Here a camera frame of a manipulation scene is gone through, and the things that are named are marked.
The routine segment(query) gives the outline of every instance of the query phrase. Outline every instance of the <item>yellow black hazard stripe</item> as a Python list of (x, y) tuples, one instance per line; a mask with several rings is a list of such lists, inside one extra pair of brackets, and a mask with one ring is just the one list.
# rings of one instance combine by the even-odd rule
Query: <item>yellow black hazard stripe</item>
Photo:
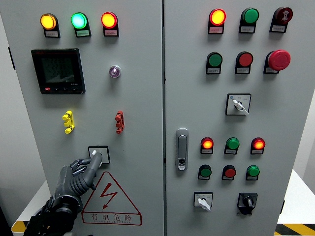
[(26, 225), (28, 225), (28, 223), (28, 221), (18, 220), (12, 226), (11, 231), (14, 233), (24, 233), (24, 231), (26, 230)]
[(277, 224), (275, 235), (315, 235), (315, 224)]

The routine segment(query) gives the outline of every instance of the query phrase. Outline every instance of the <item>lightning bolt symbol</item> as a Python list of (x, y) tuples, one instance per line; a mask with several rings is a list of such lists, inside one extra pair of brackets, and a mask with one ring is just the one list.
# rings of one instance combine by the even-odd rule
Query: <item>lightning bolt symbol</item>
[(110, 186), (112, 186), (112, 184), (111, 184), (111, 183), (108, 183), (107, 186), (106, 186), (106, 188), (104, 189), (104, 191), (103, 191), (102, 194), (100, 195), (100, 197), (106, 197), (106, 196), (112, 195), (112, 197), (109, 199), (109, 201), (108, 201), (106, 204), (104, 204), (103, 209), (105, 209), (105, 208), (108, 207), (109, 202), (110, 202), (110, 201), (114, 198), (114, 196), (117, 194), (117, 192), (105, 194), (106, 191), (110, 188)]

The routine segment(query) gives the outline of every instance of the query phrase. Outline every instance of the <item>warning sign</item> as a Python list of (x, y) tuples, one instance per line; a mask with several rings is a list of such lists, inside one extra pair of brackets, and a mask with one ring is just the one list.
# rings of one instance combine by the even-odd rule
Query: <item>warning sign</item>
[(109, 172), (102, 174), (81, 215), (85, 224), (142, 224), (141, 213)]

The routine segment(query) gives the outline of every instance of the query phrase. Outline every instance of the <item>digital power meter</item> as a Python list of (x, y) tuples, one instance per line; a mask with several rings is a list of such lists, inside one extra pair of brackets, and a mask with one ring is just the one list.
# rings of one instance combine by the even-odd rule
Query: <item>digital power meter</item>
[(79, 49), (31, 51), (42, 94), (85, 93)]

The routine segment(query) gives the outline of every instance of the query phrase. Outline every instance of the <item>robotic hand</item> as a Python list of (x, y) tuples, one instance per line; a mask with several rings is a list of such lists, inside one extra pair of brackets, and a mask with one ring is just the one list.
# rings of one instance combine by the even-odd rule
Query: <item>robotic hand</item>
[(24, 236), (62, 236), (72, 230), (83, 208), (80, 197), (90, 188), (95, 190), (93, 179), (101, 165), (102, 154), (94, 151), (92, 156), (61, 169), (54, 195), (31, 217)]

